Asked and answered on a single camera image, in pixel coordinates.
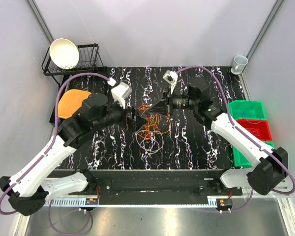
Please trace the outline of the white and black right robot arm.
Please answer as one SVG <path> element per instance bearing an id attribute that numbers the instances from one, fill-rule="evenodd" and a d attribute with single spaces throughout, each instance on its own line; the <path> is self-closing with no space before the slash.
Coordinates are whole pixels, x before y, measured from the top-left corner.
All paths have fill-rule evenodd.
<path id="1" fill-rule="evenodd" d="M 189 85 L 184 95 L 164 90 L 163 97 L 149 112 L 170 116 L 174 109 L 192 110 L 198 123 L 227 140 L 249 161 L 251 167 L 229 169 L 213 183 L 214 191 L 224 195 L 234 187 L 251 187 L 267 195 L 287 177 L 288 153 L 282 147 L 273 148 L 259 140 L 211 100 L 208 85 Z"/>

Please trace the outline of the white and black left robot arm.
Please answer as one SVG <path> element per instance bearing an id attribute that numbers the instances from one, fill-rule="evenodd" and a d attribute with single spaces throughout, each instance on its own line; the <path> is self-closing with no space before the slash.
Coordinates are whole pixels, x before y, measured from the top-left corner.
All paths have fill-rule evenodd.
<path id="1" fill-rule="evenodd" d="M 132 132 L 147 123 L 134 107 L 109 103 L 102 93 L 93 93 L 82 102 L 72 117 L 65 119 L 43 150 L 21 171 L 11 177 L 0 178 L 0 188 L 14 213 L 29 216 L 40 210 L 46 201 L 70 193 L 96 192 L 97 178 L 87 170 L 47 180 L 48 175 L 64 159 L 90 140 L 94 133 L 104 127 L 117 124 Z"/>

